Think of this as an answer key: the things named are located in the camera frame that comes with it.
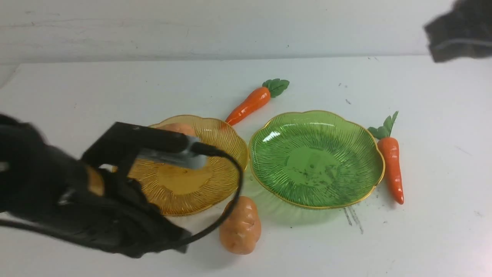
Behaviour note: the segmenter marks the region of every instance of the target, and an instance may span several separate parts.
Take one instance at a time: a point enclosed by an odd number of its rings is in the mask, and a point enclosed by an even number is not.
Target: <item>plate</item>
[[[178,115],[150,127],[171,123],[192,126],[202,142],[226,151],[246,169],[247,144],[229,124],[214,118]],[[147,199],[159,206],[161,214],[181,216],[198,213],[229,197],[237,189],[239,174],[228,160],[211,157],[199,170],[137,159],[128,176],[140,182]]]
[[[327,111],[272,118],[249,142],[258,182],[293,205],[341,208],[369,196],[384,159],[366,128]]]

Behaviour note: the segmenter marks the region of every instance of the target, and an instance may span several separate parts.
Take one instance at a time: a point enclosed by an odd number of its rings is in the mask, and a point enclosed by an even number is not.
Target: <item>black object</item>
[[[436,63],[492,56],[492,0],[460,0],[424,29]]]
[[[233,203],[198,234],[180,228],[149,203],[140,183],[127,178],[133,161],[149,150],[164,157],[189,151],[229,159],[239,171]],[[100,169],[117,166],[116,173]],[[46,145],[30,124],[0,115],[0,209],[33,224],[0,220],[17,228],[77,245],[139,258],[148,252],[187,245],[217,228],[235,207],[243,170],[234,158],[210,145],[189,143],[187,136],[117,122],[76,160]]]

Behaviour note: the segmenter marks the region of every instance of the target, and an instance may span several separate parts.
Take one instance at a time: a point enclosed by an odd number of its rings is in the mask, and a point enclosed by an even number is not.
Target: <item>orange carrot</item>
[[[287,87],[289,81],[273,79],[263,83],[261,88],[255,89],[234,111],[229,114],[225,122],[234,125],[254,111],[263,107],[270,98],[279,96]]]
[[[402,205],[403,185],[401,183],[400,171],[400,146],[395,138],[390,137],[397,115],[398,111],[393,114],[393,117],[388,116],[384,121],[383,126],[377,129],[369,127],[368,130],[376,139],[379,139],[377,147],[383,154],[386,163],[386,181],[388,182],[388,189],[395,201]]]

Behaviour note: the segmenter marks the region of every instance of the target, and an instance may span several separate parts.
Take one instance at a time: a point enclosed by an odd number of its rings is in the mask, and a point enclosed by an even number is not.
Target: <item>green leaves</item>
[[[263,86],[270,91],[270,96],[275,98],[282,94],[282,92],[287,89],[289,84],[290,82],[287,80],[273,79],[265,81]]]
[[[383,139],[391,136],[391,130],[393,129],[393,125],[398,116],[398,111],[393,114],[393,117],[388,116],[383,123],[383,126],[379,128],[369,127],[368,131],[376,138]]]

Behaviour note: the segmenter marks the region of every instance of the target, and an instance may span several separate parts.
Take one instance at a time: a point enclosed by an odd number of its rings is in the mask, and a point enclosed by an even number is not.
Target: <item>black cable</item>
[[[239,173],[238,189],[236,190],[236,193],[234,194],[234,197],[232,198],[229,207],[222,213],[221,216],[219,216],[219,218],[214,223],[212,223],[209,227],[203,229],[202,231],[196,233],[195,235],[178,241],[181,245],[190,244],[196,240],[203,238],[204,236],[210,234],[213,230],[217,229],[231,215],[232,211],[234,210],[234,208],[236,207],[239,201],[239,197],[241,196],[241,190],[243,188],[243,178],[244,178],[243,168],[238,163],[238,161],[236,161],[236,159],[234,159],[231,155],[227,154],[226,152],[220,149],[217,149],[214,146],[204,144],[201,142],[194,143],[191,146],[191,151],[195,152],[196,154],[202,154],[209,157],[221,157],[221,158],[228,159],[238,170]]]

